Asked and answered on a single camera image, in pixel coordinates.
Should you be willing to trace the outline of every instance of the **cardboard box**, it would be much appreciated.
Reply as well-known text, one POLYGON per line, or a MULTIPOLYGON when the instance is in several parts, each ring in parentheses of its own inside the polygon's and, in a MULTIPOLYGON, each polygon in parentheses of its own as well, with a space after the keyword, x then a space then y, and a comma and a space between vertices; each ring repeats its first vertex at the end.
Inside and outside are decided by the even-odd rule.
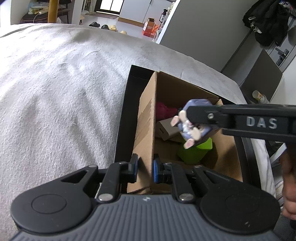
MULTIPOLYGON (((223 104, 219 98, 198 86, 163 72, 154 72, 139 102, 138 122, 133 146, 137 153, 139 170, 137 182, 128 184, 128 192, 138 194, 167 192, 168 185, 154 184, 152 180, 153 154, 157 153, 162 162, 171 161, 183 167, 192 165, 182 163, 177 156, 179 143, 155 138, 155 104, 163 102, 166 106, 181 108, 191 99, 208 99, 212 104, 223 104)), ((201 163, 215 171, 242 181, 239 157, 232 136, 224 136, 221 131, 213 137, 213 149, 202 159, 201 163)))
POLYGON ((154 18, 148 18, 143 27, 143 35, 150 37, 154 25, 154 18))

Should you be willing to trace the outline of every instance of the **floor mat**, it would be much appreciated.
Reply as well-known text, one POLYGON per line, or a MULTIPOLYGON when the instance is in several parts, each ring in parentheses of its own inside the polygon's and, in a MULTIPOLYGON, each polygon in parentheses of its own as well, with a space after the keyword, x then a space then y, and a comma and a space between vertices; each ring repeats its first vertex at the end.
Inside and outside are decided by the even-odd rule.
POLYGON ((111 18, 111 19, 116 19, 119 17, 118 15, 112 15, 112 14, 101 13, 101 12, 97 12, 95 14, 89 14, 89 15, 96 16, 96 17, 102 17, 102 18, 111 18))

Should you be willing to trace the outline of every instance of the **tiled floor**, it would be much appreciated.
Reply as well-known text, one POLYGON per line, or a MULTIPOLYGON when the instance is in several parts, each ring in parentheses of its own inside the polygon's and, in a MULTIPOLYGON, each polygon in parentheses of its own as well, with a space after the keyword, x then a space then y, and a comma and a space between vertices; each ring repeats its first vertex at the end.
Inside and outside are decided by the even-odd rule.
POLYGON ((146 39, 148 41, 152 41, 152 38, 144 36, 142 34, 143 28, 134 26, 128 23, 123 23, 123 22, 118 22, 117 18, 116 19, 110 19, 110 18, 102 18, 102 17, 95 17, 95 16, 90 16, 90 15, 84 15, 85 19, 82 20, 82 25, 88 26, 92 22, 97 22, 101 26, 104 24, 107 25, 116 25, 116 28, 118 32, 124 30, 128 33, 130 36, 138 37, 141 39, 146 39))

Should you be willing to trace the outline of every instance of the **floor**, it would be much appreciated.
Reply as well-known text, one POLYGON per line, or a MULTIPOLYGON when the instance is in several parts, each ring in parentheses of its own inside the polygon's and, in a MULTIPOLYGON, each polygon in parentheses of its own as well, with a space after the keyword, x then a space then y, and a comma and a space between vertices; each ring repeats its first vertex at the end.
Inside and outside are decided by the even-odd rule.
POLYGON ((284 241, 296 240, 296 230, 291 227, 290 220, 284 217, 282 214, 276 223, 274 233, 284 241))
POLYGON ((144 36, 142 34, 143 28, 134 26, 128 23, 123 23, 123 22, 118 22, 118 19, 110 19, 110 18, 102 18, 102 17, 95 17, 95 16, 90 16, 90 15, 84 15, 85 19, 82 20, 82 25, 88 26, 92 22, 97 22, 101 26, 106 24, 106 25, 116 25, 116 28, 118 32, 124 30, 127 32, 128 35, 134 36, 137 38, 141 39, 146 39, 148 41, 152 41, 152 38, 144 36))

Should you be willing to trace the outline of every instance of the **human hand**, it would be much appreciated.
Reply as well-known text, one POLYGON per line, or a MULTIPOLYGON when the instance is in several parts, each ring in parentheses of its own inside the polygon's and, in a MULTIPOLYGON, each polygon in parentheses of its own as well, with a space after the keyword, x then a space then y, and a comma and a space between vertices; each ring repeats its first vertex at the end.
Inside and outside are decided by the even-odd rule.
POLYGON ((296 164, 296 145, 286 145, 287 150, 280 157, 284 178, 283 215, 289 219, 296 220, 296 179, 294 177, 294 166, 296 164))

